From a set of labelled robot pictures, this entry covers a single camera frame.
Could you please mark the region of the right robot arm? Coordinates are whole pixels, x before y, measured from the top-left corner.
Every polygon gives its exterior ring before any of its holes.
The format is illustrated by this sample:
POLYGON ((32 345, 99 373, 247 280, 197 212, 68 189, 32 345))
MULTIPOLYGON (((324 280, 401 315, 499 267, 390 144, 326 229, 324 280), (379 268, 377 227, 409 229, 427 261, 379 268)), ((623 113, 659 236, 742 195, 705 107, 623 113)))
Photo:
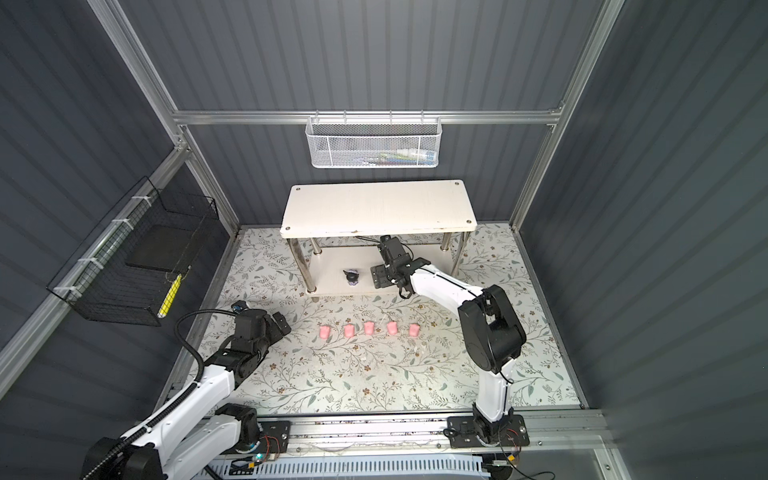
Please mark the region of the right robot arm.
POLYGON ((458 318, 464 346, 479 368, 472 405, 472 431, 482 445, 521 448, 530 444, 522 417, 508 398, 511 370, 527 342, 527 334, 505 290, 478 287, 415 257, 399 238, 384 235, 377 249, 382 263, 371 268, 374 287, 395 286, 403 299, 426 297, 458 318))

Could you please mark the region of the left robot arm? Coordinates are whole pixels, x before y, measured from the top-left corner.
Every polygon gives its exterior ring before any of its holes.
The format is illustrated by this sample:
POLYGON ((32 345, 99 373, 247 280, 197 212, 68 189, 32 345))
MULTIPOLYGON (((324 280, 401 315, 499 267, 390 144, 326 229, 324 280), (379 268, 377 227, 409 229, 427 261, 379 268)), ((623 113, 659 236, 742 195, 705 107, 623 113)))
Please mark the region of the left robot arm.
POLYGON ((228 397, 265 360, 269 348, 291 332, 285 316, 250 308, 243 301, 228 312, 235 322, 208 358, 202 357, 179 330, 174 332, 197 366, 194 379, 157 411, 117 438, 104 437, 87 452, 83 479, 191 479, 210 463, 234 452, 259 464, 287 449, 289 426, 271 434, 260 425, 255 408, 228 397))

